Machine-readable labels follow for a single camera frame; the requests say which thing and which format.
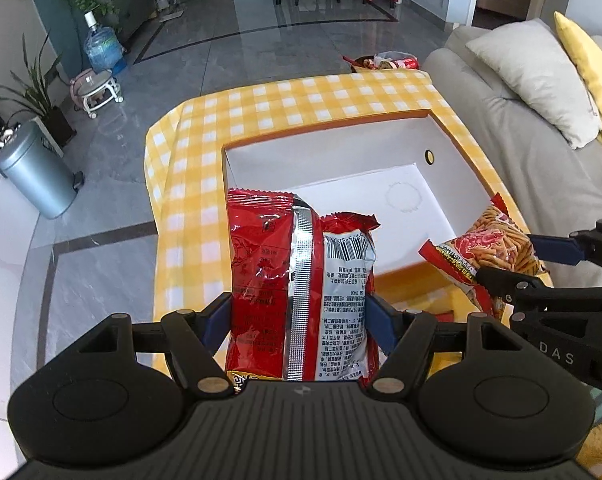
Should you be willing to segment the red fries snack bag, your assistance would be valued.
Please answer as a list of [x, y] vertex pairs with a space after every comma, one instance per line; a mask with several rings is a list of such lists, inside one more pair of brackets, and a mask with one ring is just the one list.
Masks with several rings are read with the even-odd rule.
[[510, 218], [498, 193], [465, 234], [441, 244], [427, 240], [419, 255], [457, 285], [481, 311], [502, 319], [506, 302], [476, 279], [482, 268], [536, 276], [545, 269], [530, 238]]

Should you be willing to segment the red silver chip bag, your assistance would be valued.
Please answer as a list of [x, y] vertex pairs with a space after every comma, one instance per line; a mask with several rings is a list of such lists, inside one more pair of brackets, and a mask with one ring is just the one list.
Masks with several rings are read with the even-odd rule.
[[365, 318], [377, 219], [321, 216], [292, 193], [245, 188], [228, 192], [227, 212], [232, 380], [364, 382], [376, 374], [378, 346]]

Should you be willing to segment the grey sofa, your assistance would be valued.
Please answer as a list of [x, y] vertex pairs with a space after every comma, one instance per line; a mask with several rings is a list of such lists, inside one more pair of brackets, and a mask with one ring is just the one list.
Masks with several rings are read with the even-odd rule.
[[602, 144], [574, 150], [467, 48], [483, 29], [461, 26], [422, 68], [468, 128], [535, 234], [566, 236], [602, 220]]

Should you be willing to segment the orange cardboard box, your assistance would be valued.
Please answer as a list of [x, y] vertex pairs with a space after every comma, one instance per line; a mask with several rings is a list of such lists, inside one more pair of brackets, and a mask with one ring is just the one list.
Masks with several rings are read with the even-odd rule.
[[224, 151], [227, 194], [233, 188], [289, 192], [321, 216], [369, 214], [378, 229], [374, 289], [397, 307], [418, 307], [432, 294], [466, 294], [419, 255], [427, 241], [461, 236], [498, 193], [450, 128], [430, 113], [349, 119]]

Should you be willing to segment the yellow cushion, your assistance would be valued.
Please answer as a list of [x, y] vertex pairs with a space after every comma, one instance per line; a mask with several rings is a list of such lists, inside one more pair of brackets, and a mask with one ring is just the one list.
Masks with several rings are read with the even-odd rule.
[[593, 96], [602, 121], [602, 50], [580, 25], [558, 11], [554, 12], [559, 39]]

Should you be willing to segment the beige cushion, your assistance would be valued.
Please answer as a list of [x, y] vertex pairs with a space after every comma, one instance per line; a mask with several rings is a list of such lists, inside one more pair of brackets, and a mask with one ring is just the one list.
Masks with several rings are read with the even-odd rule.
[[539, 20], [495, 28], [466, 47], [523, 102], [555, 126], [571, 148], [584, 148], [596, 139], [602, 121], [559, 40]]

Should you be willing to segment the yellow checkered tablecloth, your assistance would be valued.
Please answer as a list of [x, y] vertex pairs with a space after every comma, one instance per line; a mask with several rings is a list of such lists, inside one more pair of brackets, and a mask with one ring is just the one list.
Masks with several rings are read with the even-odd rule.
[[[505, 185], [468, 130], [421, 70], [372, 70], [256, 84], [200, 96], [168, 112], [148, 131], [144, 172], [156, 229], [154, 310], [201, 310], [232, 295], [224, 151], [349, 119], [430, 113], [479, 163], [482, 176], [525, 224]], [[469, 311], [456, 292], [432, 294], [439, 311]]]

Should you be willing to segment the silver pedal trash can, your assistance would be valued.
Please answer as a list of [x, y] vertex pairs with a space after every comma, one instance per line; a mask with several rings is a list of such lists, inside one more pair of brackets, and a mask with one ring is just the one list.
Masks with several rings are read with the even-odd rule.
[[0, 173], [47, 219], [64, 214], [85, 183], [84, 174], [73, 172], [48, 146], [36, 122], [22, 125], [5, 142]]

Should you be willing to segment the snack basket behind table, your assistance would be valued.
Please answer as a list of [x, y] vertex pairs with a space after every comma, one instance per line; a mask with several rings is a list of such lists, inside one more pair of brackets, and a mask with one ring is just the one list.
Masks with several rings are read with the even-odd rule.
[[386, 51], [373, 55], [350, 58], [343, 55], [342, 60], [348, 63], [353, 73], [370, 70], [419, 70], [420, 64], [415, 55], [401, 51]]

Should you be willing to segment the white rolling stool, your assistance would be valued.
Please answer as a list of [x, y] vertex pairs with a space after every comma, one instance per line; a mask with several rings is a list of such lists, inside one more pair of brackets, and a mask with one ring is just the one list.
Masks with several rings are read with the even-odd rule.
[[121, 86], [110, 70], [96, 73], [84, 70], [70, 81], [70, 97], [90, 119], [98, 117], [98, 110], [110, 102], [121, 104], [124, 96]]

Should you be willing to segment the potted green plant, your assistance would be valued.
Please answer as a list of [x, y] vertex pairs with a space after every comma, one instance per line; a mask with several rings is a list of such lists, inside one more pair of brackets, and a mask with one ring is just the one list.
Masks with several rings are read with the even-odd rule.
[[0, 84], [0, 102], [11, 102], [18, 107], [7, 120], [10, 124], [13, 117], [31, 114], [39, 119], [49, 132], [51, 139], [59, 148], [65, 148], [76, 135], [62, 112], [59, 104], [52, 99], [50, 87], [56, 79], [60, 79], [59, 65], [62, 55], [57, 55], [51, 62], [44, 63], [44, 53], [48, 46], [50, 33], [47, 32], [38, 50], [30, 55], [25, 35], [21, 36], [21, 62], [25, 75], [20, 76], [14, 70], [9, 71], [13, 85]]

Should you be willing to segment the blue water jug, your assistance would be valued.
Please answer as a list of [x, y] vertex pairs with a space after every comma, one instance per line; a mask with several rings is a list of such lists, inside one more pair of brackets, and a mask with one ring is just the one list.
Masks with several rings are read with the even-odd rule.
[[92, 12], [85, 13], [84, 19], [88, 27], [84, 51], [94, 72], [99, 74], [108, 70], [112, 75], [121, 73], [126, 67], [124, 48], [114, 30], [101, 26]]

